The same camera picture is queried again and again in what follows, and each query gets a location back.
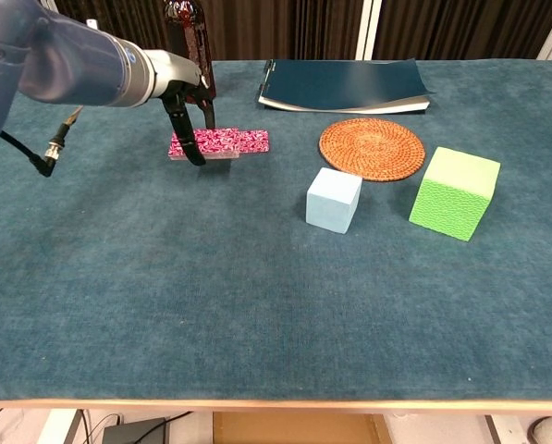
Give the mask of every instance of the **round rattan placemat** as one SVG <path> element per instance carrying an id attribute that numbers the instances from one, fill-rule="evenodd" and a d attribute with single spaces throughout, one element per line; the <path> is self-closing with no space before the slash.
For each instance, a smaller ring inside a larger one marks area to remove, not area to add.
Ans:
<path id="1" fill-rule="evenodd" d="M 405 179 L 422 165 L 419 138 L 398 123 L 380 118 L 353 118 L 334 123 L 319 140 L 333 167 L 366 180 Z"/>

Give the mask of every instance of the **table edge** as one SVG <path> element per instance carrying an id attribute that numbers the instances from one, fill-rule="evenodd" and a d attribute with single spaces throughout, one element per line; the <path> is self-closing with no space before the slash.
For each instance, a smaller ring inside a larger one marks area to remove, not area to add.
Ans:
<path id="1" fill-rule="evenodd" d="M 324 411 L 338 413 L 470 413 L 552 415 L 552 401 L 540 400 L 404 400 L 404 401 L 272 401 L 272 400 L 0 400 L 0 407 L 35 409 L 140 409 L 235 411 Z"/>

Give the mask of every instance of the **brown bottle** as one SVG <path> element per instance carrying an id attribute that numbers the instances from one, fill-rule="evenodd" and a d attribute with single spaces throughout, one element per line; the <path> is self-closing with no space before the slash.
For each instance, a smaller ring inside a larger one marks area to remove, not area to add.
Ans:
<path id="1" fill-rule="evenodd" d="M 216 87 L 202 6 L 197 0 L 163 1 L 169 41 L 167 51 L 186 57 L 200 67 L 214 99 Z"/>

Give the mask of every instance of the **pink block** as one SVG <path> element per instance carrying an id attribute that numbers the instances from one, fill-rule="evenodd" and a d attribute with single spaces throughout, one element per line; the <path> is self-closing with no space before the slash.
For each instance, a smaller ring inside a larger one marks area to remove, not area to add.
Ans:
<path id="1" fill-rule="evenodd" d="M 193 131 L 200 152 L 206 159 L 232 159 L 239 157 L 237 140 L 239 130 L 225 129 L 195 129 Z M 168 156 L 173 160 L 187 159 L 175 133 L 171 138 Z"/>
<path id="2" fill-rule="evenodd" d="M 236 128 L 195 129 L 198 146 L 208 159 L 232 159 L 239 154 L 266 153 L 269 151 L 269 135 L 266 130 L 239 131 Z M 168 155 L 172 160 L 185 160 L 177 136 L 173 133 Z"/>
<path id="3" fill-rule="evenodd" d="M 241 131 L 239 133 L 239 152 L 267 153 L 269 151 L 269 137 L 264 129 Z"/>

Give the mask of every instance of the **green cube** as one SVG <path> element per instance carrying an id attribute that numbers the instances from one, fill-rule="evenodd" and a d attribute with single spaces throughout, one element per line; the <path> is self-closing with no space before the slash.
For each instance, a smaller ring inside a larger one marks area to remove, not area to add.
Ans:
<path id="1" fill-rule="evenodd" d="M 423 175 L 410 222 L 468 241 L 491 202 L 498 172 L 498 162 L 439 146 Z"/>

